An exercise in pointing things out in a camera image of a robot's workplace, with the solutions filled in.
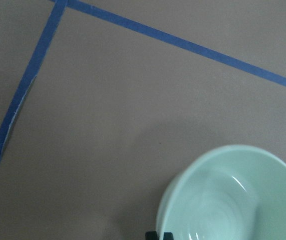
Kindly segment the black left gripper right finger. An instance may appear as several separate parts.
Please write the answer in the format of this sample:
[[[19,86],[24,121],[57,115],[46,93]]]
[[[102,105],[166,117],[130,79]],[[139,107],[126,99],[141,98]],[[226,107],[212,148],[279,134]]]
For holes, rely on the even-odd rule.
[[[173,233],[165,232],[163,235],[163,240],[174,240]]]

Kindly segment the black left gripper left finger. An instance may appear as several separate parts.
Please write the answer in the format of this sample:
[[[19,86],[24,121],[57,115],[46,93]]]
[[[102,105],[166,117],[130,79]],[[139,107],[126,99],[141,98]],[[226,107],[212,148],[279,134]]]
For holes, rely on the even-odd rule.
[[[159,240],[158,234],[156,231],[147,231],[145,233],[146,240]]]

